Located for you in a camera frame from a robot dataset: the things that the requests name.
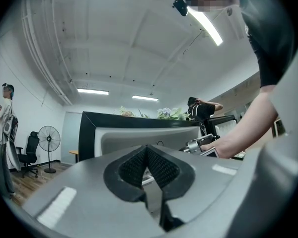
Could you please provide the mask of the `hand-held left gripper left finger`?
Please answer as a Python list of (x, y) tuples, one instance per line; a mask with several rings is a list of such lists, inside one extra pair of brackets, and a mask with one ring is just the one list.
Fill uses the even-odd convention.
[(126, 202), (147, 202), (142, 181), (148, 166), (147, 147), (140, 146), (111, 162), (104, 171), (107, 188)]

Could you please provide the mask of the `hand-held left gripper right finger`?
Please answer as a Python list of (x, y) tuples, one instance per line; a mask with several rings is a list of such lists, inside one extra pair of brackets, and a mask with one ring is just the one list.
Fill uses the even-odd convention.
[(159, 225), (168, 232), (184, 222), (172, 216), (167, 201), (186, 194), (195, 180), (195, 171), (186, 162), (151, 145), (147, 146), (147, 167), (162, 191)]

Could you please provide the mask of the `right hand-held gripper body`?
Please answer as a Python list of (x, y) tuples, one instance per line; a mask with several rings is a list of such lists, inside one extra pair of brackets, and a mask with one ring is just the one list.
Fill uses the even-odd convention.
[(210, 148), (209, 150), (202, 151), (201, 146), (207, 145), (214, 142), (217, 139), (216, 136), (208, 134), (193, 140), (190, 140), (186, 143), (186, 146), (183, 148), (183, 152), (190, 153), (193, 155), (199, 156), (209, 156), (209, 157), (219, 157), (215, 147)]

